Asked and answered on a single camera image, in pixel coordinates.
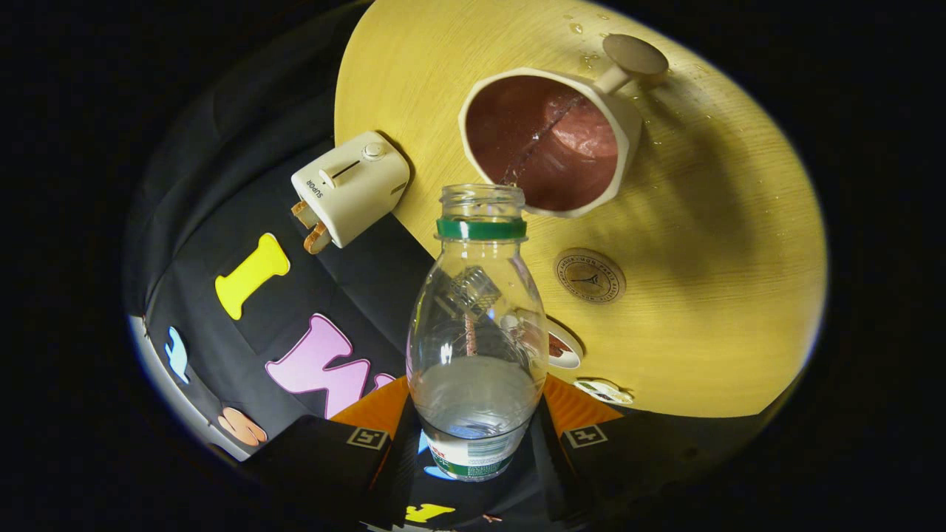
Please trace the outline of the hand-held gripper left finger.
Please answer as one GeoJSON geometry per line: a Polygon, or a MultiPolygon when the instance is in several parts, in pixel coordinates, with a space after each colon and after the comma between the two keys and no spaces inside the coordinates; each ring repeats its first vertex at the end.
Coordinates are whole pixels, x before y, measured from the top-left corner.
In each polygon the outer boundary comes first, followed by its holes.
{"type": "Polygon", "coordinates": [[[244,471],[291,529],[380,529],[406,522],[419,421],[406,378],[330,418],[303,415],[244,471]]]}

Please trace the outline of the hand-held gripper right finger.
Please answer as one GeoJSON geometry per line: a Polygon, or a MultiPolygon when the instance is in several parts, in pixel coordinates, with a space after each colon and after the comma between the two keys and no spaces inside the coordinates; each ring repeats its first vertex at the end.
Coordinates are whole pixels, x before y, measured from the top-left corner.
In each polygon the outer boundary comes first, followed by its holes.
{"type": "Polygon", "coordinates": [[[618,521],[705,468],[705,451],[669,421],[623,415],[555,376],[530,430],[548,517],[563,525],[618,521]]]}

